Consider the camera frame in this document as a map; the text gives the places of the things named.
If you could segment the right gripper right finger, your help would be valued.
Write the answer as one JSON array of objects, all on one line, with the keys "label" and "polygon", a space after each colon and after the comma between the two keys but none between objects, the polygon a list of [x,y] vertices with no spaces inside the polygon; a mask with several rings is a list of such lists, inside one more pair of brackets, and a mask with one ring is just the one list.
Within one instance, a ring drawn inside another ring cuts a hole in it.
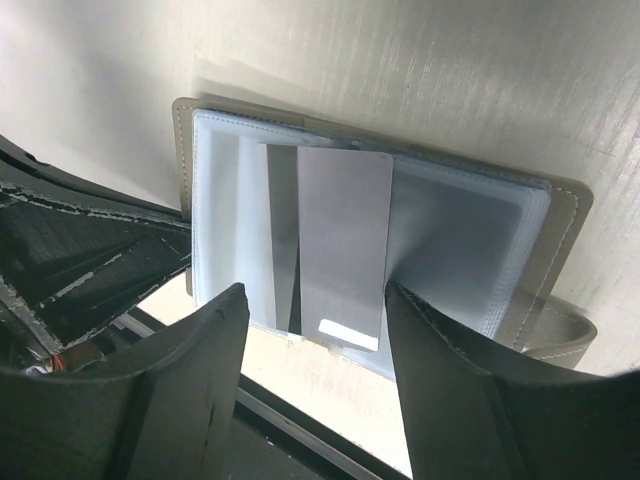
[{"label": "right gripper right finger", "polygon": [[389,341],[417,479],[635,479],[639,375],[599,377],[504,347],[397,283]]}]

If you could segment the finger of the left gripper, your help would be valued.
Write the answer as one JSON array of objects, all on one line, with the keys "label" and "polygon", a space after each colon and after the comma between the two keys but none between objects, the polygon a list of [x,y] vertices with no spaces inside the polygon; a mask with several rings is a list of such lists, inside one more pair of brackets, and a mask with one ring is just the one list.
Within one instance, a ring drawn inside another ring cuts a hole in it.
[{"label": "finger of the left gripper", "polygon": [[97,335],[190,264],[179,212],[1,140],[1,329],[31,351]]}]

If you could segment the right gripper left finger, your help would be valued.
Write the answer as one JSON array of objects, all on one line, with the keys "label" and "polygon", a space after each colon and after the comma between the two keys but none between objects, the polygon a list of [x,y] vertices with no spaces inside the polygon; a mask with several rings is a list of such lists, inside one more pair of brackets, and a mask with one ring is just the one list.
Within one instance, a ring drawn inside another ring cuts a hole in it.
[{"label": "right gripper left finger", "polygon": [[236,283],[71,373],[1,371],[5,479],[218,479],[249,324]]}]

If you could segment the grey leather card holder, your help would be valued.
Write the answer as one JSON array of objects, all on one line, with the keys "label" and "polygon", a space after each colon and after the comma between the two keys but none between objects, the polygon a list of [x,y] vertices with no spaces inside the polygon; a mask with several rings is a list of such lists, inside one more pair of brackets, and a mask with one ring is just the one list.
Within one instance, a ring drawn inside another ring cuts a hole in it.
[{"label": "grey leather card holder", "polygon": [[[440,312],[524,351],[591,208],[583,184],[440,154],[260,105],[180,98],[172,106],[181,208],[192,226],[191,292],[203,305],[241,282],[252,324],[395,375],[384,289],[397,282]],[[380,346],[365,352],[275,328],[262,144],[393,159]]]}]

